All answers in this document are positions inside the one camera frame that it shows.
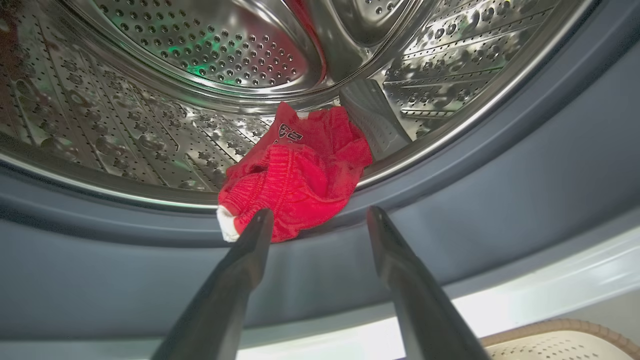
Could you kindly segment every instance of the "stainless steel drum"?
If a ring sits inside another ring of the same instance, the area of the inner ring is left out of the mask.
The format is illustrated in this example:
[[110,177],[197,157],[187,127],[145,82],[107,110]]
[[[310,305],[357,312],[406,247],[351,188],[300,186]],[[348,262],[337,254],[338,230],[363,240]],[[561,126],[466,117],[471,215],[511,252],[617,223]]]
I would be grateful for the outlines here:
[[339,105],[371,78],[412,143],[362,188],[486,117],[590,2],[3,0],[0,156],[92,192],[214,208],[280,101]]

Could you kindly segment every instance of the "red garment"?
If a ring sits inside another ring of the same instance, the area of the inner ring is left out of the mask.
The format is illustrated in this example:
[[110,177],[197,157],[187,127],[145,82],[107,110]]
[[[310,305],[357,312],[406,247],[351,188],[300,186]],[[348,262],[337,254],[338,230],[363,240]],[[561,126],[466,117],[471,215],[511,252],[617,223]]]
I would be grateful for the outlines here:
[[271,209],[271,242],[285,241],[344,208],[371,161],[367,140],[344,108],[300,119],[281,102],[269,131],[227,169],[218,202],[235,216],[238,233],[258,210]]

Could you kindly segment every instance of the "ribbed red fabric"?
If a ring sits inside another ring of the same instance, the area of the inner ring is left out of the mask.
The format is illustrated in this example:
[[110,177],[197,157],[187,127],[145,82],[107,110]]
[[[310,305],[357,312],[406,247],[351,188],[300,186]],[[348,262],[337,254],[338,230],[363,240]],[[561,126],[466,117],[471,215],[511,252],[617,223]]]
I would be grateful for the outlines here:
[[258,210],[271,209],[271,241],[288,240],[344,208],[371,161],[367,140],[344,108],[300,119],[282,102],[269,131],[227,169],[218,202],[236,216],[238,233]]

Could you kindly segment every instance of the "red cloth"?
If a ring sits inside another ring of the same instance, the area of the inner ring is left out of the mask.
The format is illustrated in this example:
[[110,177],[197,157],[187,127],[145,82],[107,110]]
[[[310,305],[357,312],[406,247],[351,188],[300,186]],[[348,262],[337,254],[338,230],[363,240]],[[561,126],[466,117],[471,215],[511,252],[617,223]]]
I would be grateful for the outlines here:
[[258,210],[271,209],[271,242],[285,241],[344,208],[371,161],[367,140],[344,108],[300,119],[281,102],[269,131],[227,169],[218,202],[236,217],[238,233]]

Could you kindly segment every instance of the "white fabric patch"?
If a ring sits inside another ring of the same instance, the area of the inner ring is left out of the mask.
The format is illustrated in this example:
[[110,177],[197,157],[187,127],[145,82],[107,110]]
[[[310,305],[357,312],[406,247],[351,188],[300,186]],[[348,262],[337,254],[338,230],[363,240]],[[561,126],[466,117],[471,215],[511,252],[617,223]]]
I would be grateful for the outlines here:
[[238,234],[238,231],[236,230],[236,225],[234,225],[236,217],[231,215],[229,210],[222,205],[218,206],[216,216],[218,217],[220,229],[222,230],[222,237],[225,241],[229,243],[236,242],[240,237],[240,234]]

